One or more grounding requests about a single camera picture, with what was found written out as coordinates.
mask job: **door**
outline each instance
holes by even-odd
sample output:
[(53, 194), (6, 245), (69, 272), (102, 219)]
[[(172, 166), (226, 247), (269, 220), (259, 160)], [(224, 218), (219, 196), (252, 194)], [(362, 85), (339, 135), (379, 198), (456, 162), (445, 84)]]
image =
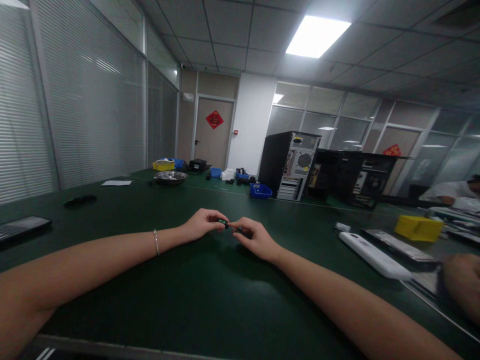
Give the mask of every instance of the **door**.
[[(207, 117), (217, 111), (223, 122), (212, 127)], [(213, 168), (224, 170), (232, 125), (233, 102), (198, 99), (194, 159), (205, 160)]]
[[(411, 131), (411, 130), (403, 130), (394, 127), (387, 127), (383, 136), (381, 137), (380, 144), (378, 144), (378, 148), (375, 151), (376, 154), (383, 154), (385, 150), (389, 149), (394, 145), (398, 145), (400, 148), (401, 156), (408, 157), (410, 156), (410, 152), (414, 148), (417, 140), (420, 136), (419, 131)], [(393, 170), (391, 171), (390, 178), (386, 183), (385, 189), (383, 191), (384, 195), (389, 195), (397, 178), (400, 175), (400, 172), (404, 168), (406, 160), (405, 159), (398, 159), (396, 161)]]

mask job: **red diamond decoration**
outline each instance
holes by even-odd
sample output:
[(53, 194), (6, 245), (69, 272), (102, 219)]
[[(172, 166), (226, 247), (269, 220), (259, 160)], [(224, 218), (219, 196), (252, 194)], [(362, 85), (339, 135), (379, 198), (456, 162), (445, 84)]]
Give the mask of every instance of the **red diamond decoration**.
[(206, 118), (206, 121), (210, 124), (212, 129), (216, 129), (218, 126), (224, 123), (224, 120), (220, 116), (219, 112), (215, 110), (212, 112), (210, 115), (208, 115)]

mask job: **drop ceiling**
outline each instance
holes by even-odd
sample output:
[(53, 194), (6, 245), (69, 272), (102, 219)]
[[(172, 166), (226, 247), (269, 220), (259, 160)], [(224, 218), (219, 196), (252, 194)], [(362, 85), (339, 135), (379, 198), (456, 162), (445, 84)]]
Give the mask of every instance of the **drop ceiling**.
[[(138, 2), (188, 69), (480, 110), (480, 24), (434, 23), (465, 0)], [(352, 25), (320, 59), (286, 54), (305, 15)]]

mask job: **paper sheet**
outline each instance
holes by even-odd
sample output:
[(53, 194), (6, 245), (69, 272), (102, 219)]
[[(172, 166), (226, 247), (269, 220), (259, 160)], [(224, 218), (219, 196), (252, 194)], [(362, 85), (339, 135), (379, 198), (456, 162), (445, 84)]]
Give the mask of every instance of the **paper sheet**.
[(132, 183), (131, 180), (128, 180), (128, 181), (108, 180), (108, 181), (105, 181), (101, 186), (124, 186), (124, 185), (130, 185), (131, 183)]

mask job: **stainless steel bowl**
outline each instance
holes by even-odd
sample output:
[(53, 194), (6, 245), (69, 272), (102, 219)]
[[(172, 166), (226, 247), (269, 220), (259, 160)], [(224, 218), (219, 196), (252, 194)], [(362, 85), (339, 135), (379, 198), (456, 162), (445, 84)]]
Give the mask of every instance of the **stainless steel bowl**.
[(158, 184), (180, 185), (188, 177), (186, 173), (180, 171), (160, 171), (153, 178)]

